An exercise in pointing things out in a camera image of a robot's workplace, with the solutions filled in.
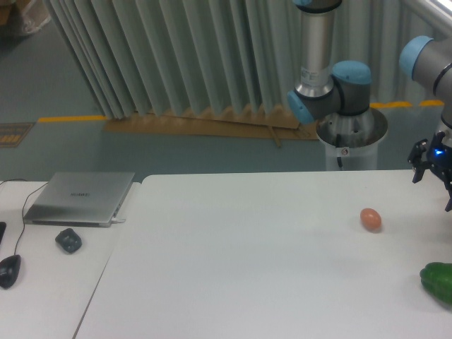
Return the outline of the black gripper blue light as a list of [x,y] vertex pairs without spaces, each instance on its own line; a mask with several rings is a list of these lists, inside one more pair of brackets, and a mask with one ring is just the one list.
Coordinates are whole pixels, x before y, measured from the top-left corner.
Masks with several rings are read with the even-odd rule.
[[439,131],[430,141],[422,139],[416,142],[408,155],[408,163],[411,164],[414,172],[413,184],[422,180],[425,170],[430,170],[444,183],[449,196],[445,211],[450,212],[452,210],[451,146],[445,144],[446,137],[445,131]]

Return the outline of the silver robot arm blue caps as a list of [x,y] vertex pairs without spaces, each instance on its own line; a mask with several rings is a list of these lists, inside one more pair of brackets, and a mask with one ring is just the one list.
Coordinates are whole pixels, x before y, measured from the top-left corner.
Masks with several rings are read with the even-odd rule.
[[[373,170],[388,122],[370,107],[371,71],[360,61],[330,64],[335,11],[341,1],[295,1],[302,15],[300,81],[287,101],[301,124],[316,122],[327,170]],[[444,108],[432,139],[416,142],[408,155],[413,182],[429,170],[451,190],[451,38],[418,36],[400,53],[404,74]]]

